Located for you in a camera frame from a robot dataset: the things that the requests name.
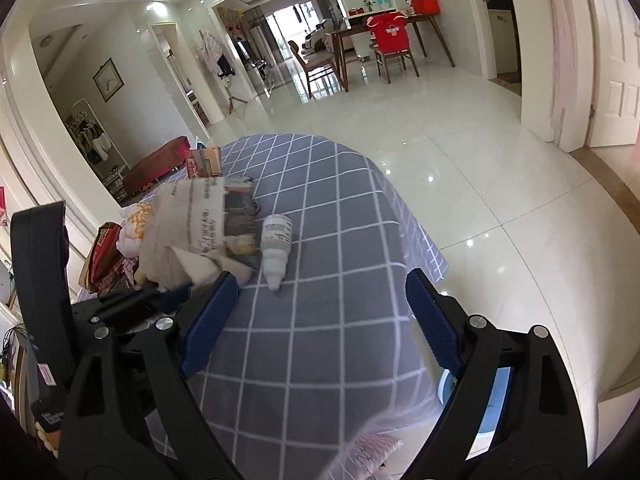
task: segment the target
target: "framed picture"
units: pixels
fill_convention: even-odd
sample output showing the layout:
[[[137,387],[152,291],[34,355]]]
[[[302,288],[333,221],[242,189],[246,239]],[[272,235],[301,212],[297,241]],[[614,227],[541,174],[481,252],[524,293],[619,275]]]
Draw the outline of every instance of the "framed picture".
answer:
[[[111,58],[109,58],[109,60],[100,67],[96,75],[94,75],[94,81],[105,102],[111,99],[111,97],[124,86],[118,69],[116,69],[116,66],[113,64],[113,59]]]

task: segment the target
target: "blue gripper pad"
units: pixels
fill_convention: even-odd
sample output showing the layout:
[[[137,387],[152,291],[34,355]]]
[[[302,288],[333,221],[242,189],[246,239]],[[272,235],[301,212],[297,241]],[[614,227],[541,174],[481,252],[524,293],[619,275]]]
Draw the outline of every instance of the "blue gripper pad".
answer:
[[[180,361],[180,371],[185,377],[191,377],[207,366],[209,355],[238,302],[238,294],[235,277],[226,275],[191,325],[184,337]]]
[[[428,283],[420,269],[409,272],[404,284],[406,299],[438,364],[460,378],[464,363],[460,357],[458,333],[436,302],[438,293]]]

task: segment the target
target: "silver screw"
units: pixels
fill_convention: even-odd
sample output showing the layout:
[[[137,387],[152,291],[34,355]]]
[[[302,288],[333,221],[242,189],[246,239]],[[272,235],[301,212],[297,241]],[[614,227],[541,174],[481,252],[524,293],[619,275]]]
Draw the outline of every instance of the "silver screw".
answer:
[[[109,328],[106,326],[99,326],[95,329],[94,337],[96,339],[104,339],[109,335]]]
[[[174,325],[174,320],[170,317],[161,317],[156,321],[158,330],[169,330]]]
[[[533,327],[533,333],[537,335],[540,339],[544,339],[546,336],[549,335],[549,330],[547,330],[542,325],[537,325]]]
[[[471,316],[469,323],[475,328],[484,328],[486,326],[486,319],[482,316]]]

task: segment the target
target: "checkered tablecloth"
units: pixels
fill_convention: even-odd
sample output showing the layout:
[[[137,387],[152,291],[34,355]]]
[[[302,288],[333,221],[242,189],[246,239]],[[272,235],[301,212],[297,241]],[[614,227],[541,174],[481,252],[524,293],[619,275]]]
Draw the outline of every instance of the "checkered tablecloth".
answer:
[[[293,245],[279,291],[261,273],[241,291],[192,391],[246,480],[341,480],[362,433],[440,413],[404,280],[420,267],[436,283],[447,264],[380,170],[341,144],[242,137],[222,160],[224,175],[255,179],[260,218],[291,219]]]

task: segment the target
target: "dark doorway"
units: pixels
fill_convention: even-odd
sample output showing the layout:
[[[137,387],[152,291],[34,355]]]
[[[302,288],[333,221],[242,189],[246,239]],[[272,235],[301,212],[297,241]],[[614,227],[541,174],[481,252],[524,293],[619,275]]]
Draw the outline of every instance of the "dark doorway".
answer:
[[[498,77],[493,80],[522,95],[520,41],[513,0],[485,0],[494,37]]]

